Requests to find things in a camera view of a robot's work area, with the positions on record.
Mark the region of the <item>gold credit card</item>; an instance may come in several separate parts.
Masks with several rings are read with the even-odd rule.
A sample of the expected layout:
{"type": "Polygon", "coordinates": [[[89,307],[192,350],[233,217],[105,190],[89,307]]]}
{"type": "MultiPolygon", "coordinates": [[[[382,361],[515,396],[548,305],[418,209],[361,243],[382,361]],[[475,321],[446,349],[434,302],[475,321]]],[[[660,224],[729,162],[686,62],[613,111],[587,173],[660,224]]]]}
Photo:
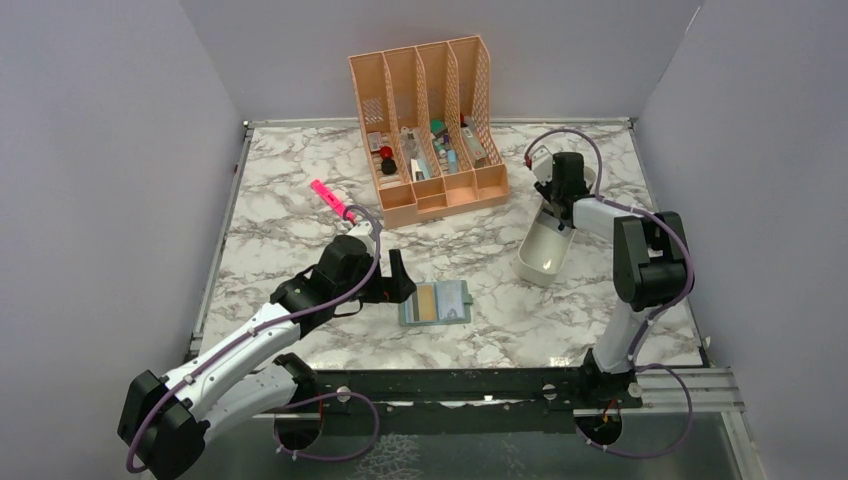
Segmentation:
{"type": "Polygon", "coordinates": [[[436,291],[433,284],[417,286],[411,311],[414,323],[431,323],[438,320],[436,291]]]}

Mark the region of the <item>green card holder wallet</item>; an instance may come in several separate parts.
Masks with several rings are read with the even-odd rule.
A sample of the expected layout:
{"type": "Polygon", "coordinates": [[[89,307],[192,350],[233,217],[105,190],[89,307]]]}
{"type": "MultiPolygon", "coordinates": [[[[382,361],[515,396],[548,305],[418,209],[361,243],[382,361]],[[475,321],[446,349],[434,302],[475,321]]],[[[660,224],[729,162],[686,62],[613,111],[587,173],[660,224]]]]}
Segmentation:
{"type": "Polygon", "coordinates": [[[464,280],[423,282],[398,307],[402,327],[467,324],[472,321],[473,298],[464,280]]]}

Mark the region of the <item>silver VIP credit card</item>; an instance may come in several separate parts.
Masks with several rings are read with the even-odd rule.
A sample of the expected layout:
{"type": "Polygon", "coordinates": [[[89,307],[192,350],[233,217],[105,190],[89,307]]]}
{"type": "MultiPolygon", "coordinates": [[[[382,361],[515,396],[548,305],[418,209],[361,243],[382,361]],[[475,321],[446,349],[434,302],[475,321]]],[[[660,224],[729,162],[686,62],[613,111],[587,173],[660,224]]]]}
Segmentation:
{"type": "Polygon", "coordinates": [[[436,287],[436,302],[440,320],[454,320],[465,317],[463,283],[461,281],[441,282],[436,287]]]}

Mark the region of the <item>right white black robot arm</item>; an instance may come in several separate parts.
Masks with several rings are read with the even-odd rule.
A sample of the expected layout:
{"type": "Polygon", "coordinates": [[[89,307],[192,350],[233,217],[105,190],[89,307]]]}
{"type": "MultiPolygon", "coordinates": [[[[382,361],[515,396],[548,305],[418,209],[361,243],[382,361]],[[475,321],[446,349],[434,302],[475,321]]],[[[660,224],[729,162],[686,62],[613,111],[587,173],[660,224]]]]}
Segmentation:
{"type": "Polygon", "coordinates": [[[655,320],[694,286],[683,221],[673,211],[653,213],[591,194],[580,153],[528,155],[525,164],[559,229],[590,232],[612,247],[618,302],[576,383],[579,398],[600,407],[616,395],[615,379],[635,372],[634,360],[655,320]]]}

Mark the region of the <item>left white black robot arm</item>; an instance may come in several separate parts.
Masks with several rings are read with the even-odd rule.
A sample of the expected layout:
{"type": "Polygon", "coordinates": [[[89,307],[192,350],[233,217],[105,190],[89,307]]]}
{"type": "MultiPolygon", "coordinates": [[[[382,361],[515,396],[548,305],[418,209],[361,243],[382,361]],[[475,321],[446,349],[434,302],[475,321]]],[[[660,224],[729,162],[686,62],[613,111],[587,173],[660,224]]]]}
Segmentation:
{"type": "Polygon", "coordinates": [[[376,234],[338,235],[319,261],[282,282],[268,302],[206,353],[163,375],[150,370],[130,384],[118,436],[126,468],[176,479],[218,435],[269,409],[320,413],[330,393],[288,347],[337,317],[349,301],[401,304],[416,290],[398,249],[390,276],[380,268],[376,234]]]}

